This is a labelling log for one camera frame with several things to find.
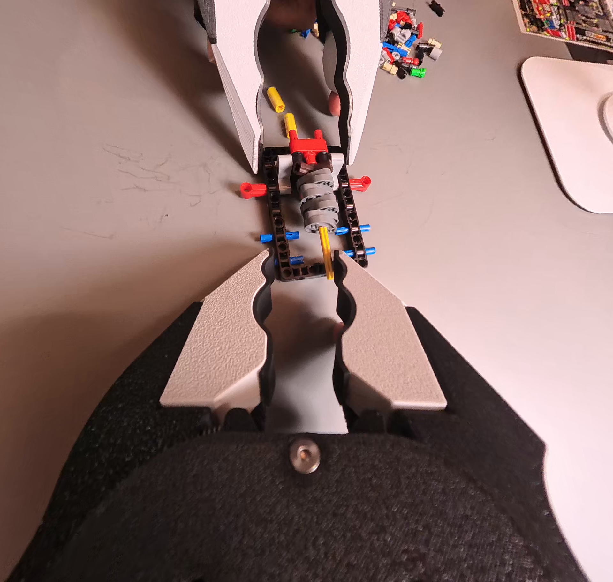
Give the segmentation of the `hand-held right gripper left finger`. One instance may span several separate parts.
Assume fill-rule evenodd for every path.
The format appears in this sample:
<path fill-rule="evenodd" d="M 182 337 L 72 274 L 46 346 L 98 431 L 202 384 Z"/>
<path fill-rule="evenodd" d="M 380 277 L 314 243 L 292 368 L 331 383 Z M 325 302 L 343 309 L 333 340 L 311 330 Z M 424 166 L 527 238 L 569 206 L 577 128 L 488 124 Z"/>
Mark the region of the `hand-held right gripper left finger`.
<path fill-rule="evenodd" d="M 164 407 L 208 407 L 219 422 L 234 408 L 270 405 L 274 260 L 264 250 L 205 297 L 160 397 Z"/>

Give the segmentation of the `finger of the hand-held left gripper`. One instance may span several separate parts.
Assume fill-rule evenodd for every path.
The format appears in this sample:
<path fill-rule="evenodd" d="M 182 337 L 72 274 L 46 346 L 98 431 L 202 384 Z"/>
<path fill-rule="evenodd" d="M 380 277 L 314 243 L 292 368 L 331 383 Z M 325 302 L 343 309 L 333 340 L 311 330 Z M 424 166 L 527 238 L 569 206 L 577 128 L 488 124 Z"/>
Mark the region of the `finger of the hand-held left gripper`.
<path fill-rule="evenodd" d="M 270 0 L 213 0 L 216 41 L 212 50 L 238 137 L 257 173 L 263 126 L 259 111 L 264 77 L 257 37 Z"/>
<path fill-rule="evenodd" d="M 336 49 L 334 84 L 340 98 L 339 133 L 347 165 L 359 148 L 382 49 L 381 0 L 327 0 Z"/>

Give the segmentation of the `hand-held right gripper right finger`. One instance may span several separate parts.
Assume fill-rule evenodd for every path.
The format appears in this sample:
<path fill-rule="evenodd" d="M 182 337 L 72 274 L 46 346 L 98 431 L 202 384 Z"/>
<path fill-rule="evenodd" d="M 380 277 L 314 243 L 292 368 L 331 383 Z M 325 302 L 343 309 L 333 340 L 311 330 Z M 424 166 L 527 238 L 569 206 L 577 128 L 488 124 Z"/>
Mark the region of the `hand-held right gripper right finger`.
<path fill-rule="evenodd" d="M 448 402 L 402 300 L 343 251 L 333 259 L 338 335 L 333 387 L 348 429 L 365 412 L 385 425 L 396 410 L 441 411 Z"/>

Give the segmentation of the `pile of small lego pieces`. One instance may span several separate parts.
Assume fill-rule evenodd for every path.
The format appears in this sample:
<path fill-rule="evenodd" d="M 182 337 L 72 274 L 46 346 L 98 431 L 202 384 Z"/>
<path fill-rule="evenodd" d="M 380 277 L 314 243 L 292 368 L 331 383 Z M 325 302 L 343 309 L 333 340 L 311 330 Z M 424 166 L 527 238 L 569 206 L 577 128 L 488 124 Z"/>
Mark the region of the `pile of small lego pieces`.
<path fill-rule="evenodd" d="M 416 11 L 409 7 L 397 7 L 390 0 L 381 0 L 382 49 L 378 68 L 404 79 L 405 77 L 425 75 L 421 68 L 424 56 L 437 59 L 441 43 L 434 39 L 424 39 L 424 26 L 416 19 Z M 320 32 L 318 20 L 307 30 L 290 29 L 288 33 L 303 39 L 318 38 L 324 45 L 322 63 L 324 76 L 331 91 L 335 91 L 334 70 L 336 63 L 335 42 L 331 30 Z"/>

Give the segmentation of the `black lego frame assembly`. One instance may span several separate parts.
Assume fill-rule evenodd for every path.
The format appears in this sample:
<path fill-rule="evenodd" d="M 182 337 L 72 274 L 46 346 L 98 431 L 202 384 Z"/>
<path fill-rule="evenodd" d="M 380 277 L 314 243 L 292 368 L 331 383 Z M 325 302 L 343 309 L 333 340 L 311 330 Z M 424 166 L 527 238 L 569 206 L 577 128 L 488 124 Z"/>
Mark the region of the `black lego frame assembly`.
<path fill-rule="evenodd" d="M 270 244 L 275 258 L 277 278 L 282 282 L 309 278 L 332 277 L 327 258 L 307 262 L 302 256 L 292 256 L 290 242 L 300 234 L 287 229 L 281 200 L 297 200 L 306 234 L 339 236 L 344 251 L 360 266 L 368 266 L 368 257 L 375 248 L 364 243 L 370 226 L 361 224 L 354 201 L 355 192 L 365 192 L 372 180 L 367 176 L 350 178 L 340 148 L 329 146 L 321 130 L 312 138 L 292 138 L 287 148 L 266 148 L 259 171 L 262 183 L 244 182 L 240 195 L 245 200 L 265 197 L 271 231 L 261 234 L 260 241 Z"/>

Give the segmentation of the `lego sticker sheet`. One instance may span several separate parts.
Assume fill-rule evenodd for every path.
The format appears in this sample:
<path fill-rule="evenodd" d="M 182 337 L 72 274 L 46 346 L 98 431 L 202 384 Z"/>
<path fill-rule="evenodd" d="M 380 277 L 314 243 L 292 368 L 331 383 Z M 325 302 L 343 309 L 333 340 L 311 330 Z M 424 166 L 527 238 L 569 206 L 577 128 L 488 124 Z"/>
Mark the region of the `lego sticker sheet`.
<path fill-rule="evenodd" d="M 523 33 L 612 52 L 612 0 L 512 0 Z"/>

